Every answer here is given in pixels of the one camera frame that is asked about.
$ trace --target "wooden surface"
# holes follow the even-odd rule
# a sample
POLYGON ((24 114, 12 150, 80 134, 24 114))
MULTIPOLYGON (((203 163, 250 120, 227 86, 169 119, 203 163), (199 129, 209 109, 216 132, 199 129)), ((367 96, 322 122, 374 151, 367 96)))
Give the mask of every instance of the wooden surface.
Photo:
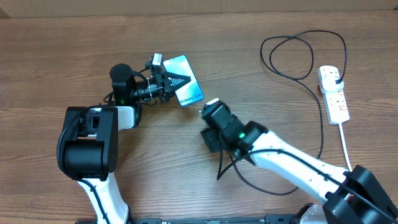
MULTIPOLYGON (((57 166, 55 147, 68 106, 99 103, 111 91, 109 69, 140 70, 154 52, 185 54, 205 100, 180 108, 146 106, 137 129, 119 133, 116 178, 135 217, 198 218, 295 213, 313 202, 301 190, 270 196, 249 188, 233 170, 216 181, 218 155, 200 136, 198 110, 215 97, 243 122, 255 120, 316 156, 317 104, 298 84, 261 65, 259 46, 274 35, 327 29, 348 46, 343 125, 352 164, 378 178, 398 203, 398 13, 301 12, 196 16, 86 17, 0 20, 0 223, 73 223, 95 213, 83 189, 57 166)), ((317 68, 343 68, 340 40, 303 38, 314 49, 314 71, 304 81, 319 97, 317 68)), ((277 42, 270 42, 265 55, 277 42)), ((274 55, 279 70, 306 73, 310 52, 291 42, 274 55)), ((345 166, 337 126, 325 122, 323 160, 345 166)), ((277 174, 240 162, 257 186, 285 192, 294 186, 277 174)))

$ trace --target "beige wall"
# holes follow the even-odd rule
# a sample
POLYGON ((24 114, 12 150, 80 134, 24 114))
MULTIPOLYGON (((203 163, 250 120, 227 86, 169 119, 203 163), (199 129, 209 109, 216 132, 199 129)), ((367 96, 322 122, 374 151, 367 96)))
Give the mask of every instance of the beige wall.
POLYGON ((398 0, 0 0, 0 17, 393 9, 398 0))

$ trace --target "white cable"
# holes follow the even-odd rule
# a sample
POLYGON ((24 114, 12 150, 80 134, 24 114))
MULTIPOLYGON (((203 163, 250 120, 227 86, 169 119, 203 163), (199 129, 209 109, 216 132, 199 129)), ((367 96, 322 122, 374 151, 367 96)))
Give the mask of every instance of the white cable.
POLYGON ((341 143, 343 145, 344 157, 346 158, 348 170, 351 172, 351 171, 353 171, 353 168, 351 167, 351 163, 349 162, 347 146, 346 146, 346 139, 344 138, 343 125, 341 123, 338 123, 338 129, 340 130, 341 143))

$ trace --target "wood grain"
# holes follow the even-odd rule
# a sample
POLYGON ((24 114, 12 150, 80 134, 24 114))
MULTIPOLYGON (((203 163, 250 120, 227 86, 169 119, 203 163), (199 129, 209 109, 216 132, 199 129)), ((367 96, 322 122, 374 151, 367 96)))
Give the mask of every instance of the wood grain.
MULTIPOLYGON (((351 120, 344 124, 352 164, 371 170, 398 203, 398 13, 297 12, 111 16, 0 20, 0 223, 73 223, 94 218, 84 191, 58 168, 57 139, 68 106, 99 103, 111 91, 109 69, 139 70, 154 52, 185 54, 206 100, 221 98, 243 122, 255 120, 316 156, 317 104, 296 83, 261 64, 259 46, 274 35, 327 29, 348 46, 345 77, 351 120)), ((315 53, 304 81, 318 91, 320 65, 343 67, 343 48, 328 34, 303 36, 315 53)), ((275 46, 270 41, 264 54, 275 46)), ((281 71, 306 73, 300 42, 273 58, 281 71)), ((116 178, 135 217, 199 218, 295 213, 313 200, 298 190, 277 197, 250 189, 233 170, 216 181, 218 155, 200 136, 203 103, 145 107, 137 129, 119 133, 116 178)), ((325 122, 323 160, 345 166, 337 126, 325 122)), ((249 181, 284 192, 294 186, 268 170, 238 164, 249 181)))

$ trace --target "wooden table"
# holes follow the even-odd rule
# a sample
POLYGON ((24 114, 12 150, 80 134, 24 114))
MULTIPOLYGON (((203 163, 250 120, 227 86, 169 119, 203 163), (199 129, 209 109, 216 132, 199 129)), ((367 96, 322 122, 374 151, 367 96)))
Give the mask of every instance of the wooden table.
MULTIPOLYGON (((233 170, 216 181, 218 155, 203 143, 205 124, 198 114, 205 101, 219 97, 243 122, 262 123, 316 156, 315 100, 297 83, 268 71, 259 58, 263 39, 310 29, 332 30, 346 40, 351 120, 344 129, 351 162, 370 169, 397 204, 397 23, 396 11, 0 20, 0 223, 95 217, 83 189, 57 166, 55 147, 65 110, 98 104, 111 91, 113 65, 140 70, 154 52, 164 58, 185 54, 206 98, 186 108, 174 98, 146 106, 140 126, 119 133, 116 177, 135 217, 263 216, 295 213, 304 202, 313 202, 301 190, 284 197, 258 192, 233 170)), ((317 68, 342 69, 342 44, 330 34, 303 38, 315 52, 314 71, 304 83, 321 97, 317 68)), ((265 55, 276 43, 265 46, 265 55)), ((310 51, 291 41, 273 60, 281 71, 301 76, 309 68, 310 51)), ((338 127, 327 124, 325 116, 323 121, 323 160, 345 167, 338 127)), ((267 190, 294 187, 247 162, 238 167, 267 190)))

